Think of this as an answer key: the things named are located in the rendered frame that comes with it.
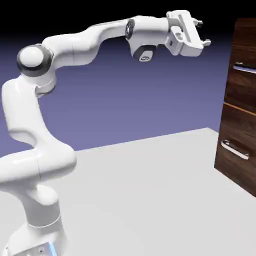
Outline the dark wood drawer front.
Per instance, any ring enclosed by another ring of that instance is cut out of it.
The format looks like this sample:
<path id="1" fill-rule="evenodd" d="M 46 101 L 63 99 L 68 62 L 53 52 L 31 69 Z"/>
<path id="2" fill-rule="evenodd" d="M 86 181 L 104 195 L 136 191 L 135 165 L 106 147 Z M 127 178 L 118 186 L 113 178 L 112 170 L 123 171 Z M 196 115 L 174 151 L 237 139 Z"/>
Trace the dark wood drawer front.
<path id="1" fill-rule="evenodd" d="M 231 61 L 228 68 L 224 101 L 245 111 L 256 114 L 256 73 L 233 68 L 234 63 L 256 67 L 256 62 Z"/>
<path id="2" fill-rule="evenodd" d="M 214 167 L 256 197 L 256 115 L 223 105 Z"/>

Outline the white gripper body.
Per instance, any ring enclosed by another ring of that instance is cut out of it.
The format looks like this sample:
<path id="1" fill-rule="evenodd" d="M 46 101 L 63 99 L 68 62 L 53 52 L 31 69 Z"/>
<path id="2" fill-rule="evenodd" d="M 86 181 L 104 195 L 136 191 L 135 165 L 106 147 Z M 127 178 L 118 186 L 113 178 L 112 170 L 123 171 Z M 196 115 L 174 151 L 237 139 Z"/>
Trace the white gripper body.
<path id="1" fill-rule="evenodd" d="M 180 20 L 185 36 L 179 54 L 185 57 L 198 57 L 204 46 L 194 24 L 194 19 L 187 10 L 175 10 L 173 13 Z"/>

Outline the dark wood cabinet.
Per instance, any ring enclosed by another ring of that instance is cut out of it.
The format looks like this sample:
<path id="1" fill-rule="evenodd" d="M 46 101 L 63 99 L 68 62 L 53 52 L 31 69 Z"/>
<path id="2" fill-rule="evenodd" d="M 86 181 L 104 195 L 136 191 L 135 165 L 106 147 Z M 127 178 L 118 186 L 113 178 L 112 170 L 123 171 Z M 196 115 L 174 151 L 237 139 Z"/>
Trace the dark wood cabinet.
<path id="1" fill-rule="evenodd" d="M 256 17 L 235 22 L 214 167 L 256 197 Z"/>

